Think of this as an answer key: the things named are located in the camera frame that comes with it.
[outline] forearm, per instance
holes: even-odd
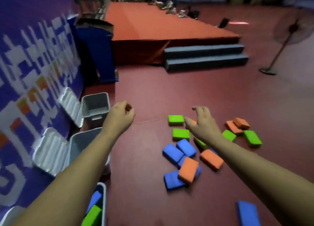
[[[282,225],[314,225],[314,184],[226,139],[212,146]]]
[[[14,226],[81,225],[116,138],[99,134],[25,210]]]

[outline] wall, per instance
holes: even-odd
[[[27,207],[53,180],[31,155],[43,131],[64,137],[71,121],[57,99],[83,89],[66,17],[72,0],[0,0],[0,219]]]

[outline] green foam block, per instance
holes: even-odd
[[[94,205],[83,220],[81,226],[100,226],[101,225],[101,209]]]
[[[251,146],[260,146],[262,141],[259,139],[257,134],[251,130],[244,130],[244,135]]]
[[[183,125],[184,118],[183,115],[168,115],[169,125]]]
[[[197,145],[199,145],[204,150],[209,148],[205,143],[203,143],[201,140],[198,140],[196,137],[194,137],[194,141]]]
[[[233,142],[233,141],[236,139],[236,135],[235,135],[234,133],[230,132],[230,131],[227,130],[227,129],[222,133],[222,135],[223,135],[226,139],[230,140],[231,142]]]
[[[179,141],[185,138],[186,140],[190,140],[190,131],[187,129],[176,129],[172,130],[172,139],[174,141]]]

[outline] stage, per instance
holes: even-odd
[[[239,35],[192,18],[166,14],[147,3],[110,3],[115,65],[162,64],[166,47],[232,44]]]

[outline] blue step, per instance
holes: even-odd
[[[248,55],[245,54],[170,59],[165,61],[165,69],[168,72],[172,72],[183,70],[210,69],[227,66],[240,66],[245,65],[248,59]]]
[[[218,56],[242,53],[242,44],[212,45],[212,46],[188,46],[166,48],[165,59],[180,59],[202,56]]]

